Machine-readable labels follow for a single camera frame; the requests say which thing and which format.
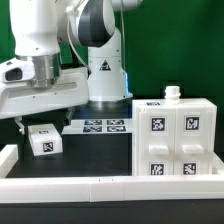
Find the white box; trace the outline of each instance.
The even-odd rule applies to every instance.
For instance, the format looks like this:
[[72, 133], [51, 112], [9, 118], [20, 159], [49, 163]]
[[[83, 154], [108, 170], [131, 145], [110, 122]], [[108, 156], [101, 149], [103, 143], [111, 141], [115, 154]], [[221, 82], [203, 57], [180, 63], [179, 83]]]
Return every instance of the white box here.
[[215, 121], [206, 99], [134, 100], [132, 175], [210, 174]]
[[176, 108], [174, 174], [211, 174], [216, 106], [205, 99], [186, 99]]
[[63, 152], [62, 139], [53, 124], [28, 126], [34, 156]]
[[173, 174], [175, 111], [172, 107], [139, 106], [137, 161], [133, 175]]

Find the small white block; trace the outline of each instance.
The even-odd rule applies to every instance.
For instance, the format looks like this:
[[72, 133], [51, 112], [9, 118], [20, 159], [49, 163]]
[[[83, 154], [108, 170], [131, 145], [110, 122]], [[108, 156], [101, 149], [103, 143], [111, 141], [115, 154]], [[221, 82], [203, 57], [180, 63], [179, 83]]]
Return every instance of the small white block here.
[[205, 149], [201, 145], [183, 145], [182, 150], [186, 155], [196, 155], [205, 153]]
[[7, 145], [0, 152], [0, 178], [5, 178], [18, 160], [17, 145]]
[[169, 148], [167, 146], [149, 146], [149, 153], [153, 155], [168, 155]]
[[62, 139], [53, 124], [28, 126], [34, 156], [61, 153]]

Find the green wall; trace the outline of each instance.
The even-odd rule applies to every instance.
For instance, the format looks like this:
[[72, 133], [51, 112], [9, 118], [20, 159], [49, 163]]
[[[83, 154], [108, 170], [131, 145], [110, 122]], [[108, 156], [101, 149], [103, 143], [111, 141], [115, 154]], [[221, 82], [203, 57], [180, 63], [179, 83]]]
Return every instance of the green wall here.
[[[184, 97], [207, 97], [224, 112], [223, 0], [144, 0], [125, 13], [125, 28], [126, 70], [135, 96], [163, 97], [166, 85], [180, 85]], [[1, 0], [0, 62], [13, 56], [8, 0]]]

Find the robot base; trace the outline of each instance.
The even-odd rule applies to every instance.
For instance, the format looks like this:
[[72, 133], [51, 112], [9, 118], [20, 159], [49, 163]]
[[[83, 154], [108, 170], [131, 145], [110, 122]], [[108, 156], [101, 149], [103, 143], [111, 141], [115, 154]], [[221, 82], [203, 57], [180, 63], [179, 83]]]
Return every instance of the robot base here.
[[103, 110], [103, 109], [110, 109], [110, 108], [117, 108], [117, 107], [125, 106], [129, 103], [130, 100], [132, 100], [132, 97], [126, 98], [124, 100], [118, 100], [118, 101], [91, 101], [90, 100], [87, 105], [89, 107]]

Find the warning label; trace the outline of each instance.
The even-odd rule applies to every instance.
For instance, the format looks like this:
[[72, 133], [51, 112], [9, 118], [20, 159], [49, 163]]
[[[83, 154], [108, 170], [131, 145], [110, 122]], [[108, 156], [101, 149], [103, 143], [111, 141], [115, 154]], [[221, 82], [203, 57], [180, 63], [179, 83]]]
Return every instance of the warning label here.
[[106, 60], [104, 61], [103, 65], [101, 66], [100, 71], [111, 71], [111, 68]]

